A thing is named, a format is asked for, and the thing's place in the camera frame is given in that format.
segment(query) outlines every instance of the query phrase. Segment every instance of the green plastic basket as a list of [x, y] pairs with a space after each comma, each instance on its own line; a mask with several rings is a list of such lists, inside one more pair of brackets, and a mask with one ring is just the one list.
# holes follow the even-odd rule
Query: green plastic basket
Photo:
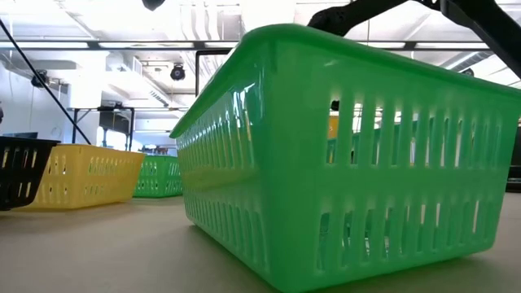
[[182, 194], [181, 174], [176, 157], [148, 155], [139, 172], [135, 198], [163, 198]]
[[518, 90], [282, 24], [243, 38], [171, 137], [187, 216], [298, 292], [490, 248], [520, 113]]

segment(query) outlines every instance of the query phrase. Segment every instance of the black plastic basket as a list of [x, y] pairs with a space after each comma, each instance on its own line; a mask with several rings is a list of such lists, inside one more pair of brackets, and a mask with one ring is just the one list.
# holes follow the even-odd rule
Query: black plastic basket
[[34, 201], [50, 151], [58, 142], [0, 137], [0, 210]]

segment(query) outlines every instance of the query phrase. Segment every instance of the basket rim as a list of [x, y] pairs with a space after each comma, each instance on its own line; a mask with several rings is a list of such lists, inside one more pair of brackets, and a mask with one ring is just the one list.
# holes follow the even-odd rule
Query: basket rim
[[222, 64], [203, 88], [190, 110], [176, 123], [169, 136], [178, 138], [185, 133], [220, 98], [218, 95], [211, 95], [210, 92], [213, 93], [219, 90], [224, 92], [228, 90], [230, 88], [230, 77], [238, 74], [237, 68], [243, 66], [243, 61], [261, 48], [263, 44], [274, 42], [295, 42], [320, 48], [326, 46], [328, 50], [334, 51], [336, 54], [364, 56], [370, 58], [372, 63], [387, 63], [388, 66], [395, 64], [402, 67], [404, 71], [421, 71], [423, 75], [434, 80], [447, 81], [453, 84], [458, 83], [469, 88], [497, 91], [507, 96], [510, 95], [510, 98], [515, 101], [518, 101], [518, 98], [514, 97], [515, 95], [521, 97], [521, 90], [408, 59], [404, 56], [379, 48], [365, 46], [315, 28], [308, 28], [298, 24], [272, 24], [256, 28], [244, 35], [238, 45], [230, 52], [228, 60]]

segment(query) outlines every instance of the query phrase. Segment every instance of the plastic basket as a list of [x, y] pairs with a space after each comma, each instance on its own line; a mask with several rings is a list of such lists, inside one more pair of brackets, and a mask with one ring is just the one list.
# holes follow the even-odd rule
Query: plastic basket
[[0, 211], [30, 204], [55, 141], [0, 137]]
[[176, 157], [148, 155], [139, 172], [134, 197], [163, 198], [182, 194], [181, 173]]
[[97, 146], [58, 145], [27, 208], [85, 208], [131, 199], [144, 156]]
[[259, 28], [171, 135], [186, 214], [287, 292], [483, 251], [520, 96], [311, 28]]

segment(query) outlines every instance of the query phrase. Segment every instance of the security camera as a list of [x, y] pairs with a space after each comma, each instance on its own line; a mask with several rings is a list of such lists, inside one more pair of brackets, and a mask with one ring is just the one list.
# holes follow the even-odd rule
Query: security camera
[[154, 11], [157, 7], [163, 5], [164, 0], [143, 0], [143, 5], [149, 10]]
[[467, 76], [474, 77], [474, 70], [472, 70], [470, 68], [468, 68], [466, 70], [463, 70], [462, 73], [467, 75]]
[[185, 79], [185, 69], [182, 68], [182, 64], [174, 64], [173, 69], [170, 72], [170, 78], [175, 81], [182, 81]]
[[[49, 77], [47, 76], [47, 70], [40, 69], [40, 70], [37, 70], [36, 73], [38, 73], [38, 75], [43, 80], [43, 82], [45, 82], [46, 84], [49, 84]], [[38, 89], [43, 88], [43, 84], [40, 82], [40, 80], [38, 80], [38, 78], [36, 76], [33, 76], [33, 78], [31, 79], [31, 85], [33, 85], [34, 87], [36, 87]]]

